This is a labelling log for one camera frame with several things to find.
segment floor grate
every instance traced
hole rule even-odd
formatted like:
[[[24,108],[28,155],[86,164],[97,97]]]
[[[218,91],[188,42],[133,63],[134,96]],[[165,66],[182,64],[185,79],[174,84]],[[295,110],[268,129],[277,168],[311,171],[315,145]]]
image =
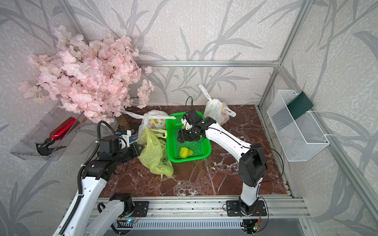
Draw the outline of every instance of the floor grate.
[[[118,230],[174,230],[174,229],[240,229],[241,219],[139,220],[135,224],[122,223]]]

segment dark green card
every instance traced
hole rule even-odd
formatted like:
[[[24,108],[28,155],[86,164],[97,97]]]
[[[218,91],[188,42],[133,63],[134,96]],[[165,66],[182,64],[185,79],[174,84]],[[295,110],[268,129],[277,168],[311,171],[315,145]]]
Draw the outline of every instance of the dark green card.
[[[314,104],[308,99],[304,92],[301,92],[296,98],[294,98],[287,108],[293,116],[294,120],[303,115],[306,111],[310,110]]]

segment red marble surface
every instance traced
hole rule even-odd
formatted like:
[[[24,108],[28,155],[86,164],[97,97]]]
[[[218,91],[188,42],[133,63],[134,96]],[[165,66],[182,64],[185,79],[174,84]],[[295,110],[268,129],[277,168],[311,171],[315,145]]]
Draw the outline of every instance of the red marble surface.
[[[193,106],[204,112],[204,106]],[[148,106],[143,109],[132,107],[129,111],[144,114],[152,109],[162,110],[168,114],[185,111],[184,106]],[[254,105],[230,106],[237,113],[236,117],[223,125],[236,137],[251,144],[259,143],[269,147],[261,121]],[[127,117],[131,127],[138,130],[141,120]],[[238,163],[221,148],[211,142],[211,155],[203,160],[172,163],[174,174],[170,178],[152,174],[139,159],[119,165],[112,175],[100,197],[111,197],[116,192],[131,193],[134,197],[144,196],[209,196],[240,195],[242,181],[238,177]],[[272,180],[280,175],[270,150],[265,150],[268,171],[263,180]],[[282,179],[262,183],[259,194],[286,194]]]

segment printed plastic bag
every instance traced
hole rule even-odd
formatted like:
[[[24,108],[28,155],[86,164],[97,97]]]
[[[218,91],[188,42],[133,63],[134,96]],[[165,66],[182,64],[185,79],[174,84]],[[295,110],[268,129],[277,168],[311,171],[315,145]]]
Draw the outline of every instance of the printed plastic bag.
[[[209,116],[213,118],[218,124],[224,125],[230,119],[230,116],[236,116],[236,113],[228,108],[225,102],[221,102],[216,98],[211,99],[205,87],[203,85],[199,85],[199,87],[205,97],[209,100],[206,104],[205,112],[203,113],[204,117]]]
[[[129,116],[136,119],[142,119],[142,124],[139,126],[138,129],[138,137],[140,137],[142,130],[144,130],[144,128],[146,127],[150,129],[165,129],[166,119],[176,119],[176,117],[169,116],[166,112],[158,110],[151,110],[145,113],[143,116],[129,111],[125,111],[123,113],[128,114]]]
[[[155,134],[146,127],[140,133],[140,137],[136,142],[141,145],[146,145],[146,147],[138,158],[145,167],[150,169],[151,173],[164,174],[167,177],[171,177],[173,175],[173,166],[167,157],[167,143],[157,138],[166,138],[167,131],[155,131],[158,133]]]

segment wall-mounted mesh basket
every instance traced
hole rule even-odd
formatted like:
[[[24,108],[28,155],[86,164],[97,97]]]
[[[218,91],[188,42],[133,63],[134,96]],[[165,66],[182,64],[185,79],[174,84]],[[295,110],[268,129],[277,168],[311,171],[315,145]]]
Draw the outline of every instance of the wall-mounted mesh basket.
[[[329,145],[310,112],[293,119],[287,104],[297,95],[294,90],[278,90],[268,108],[268,116],[289,162],[310,160]]]

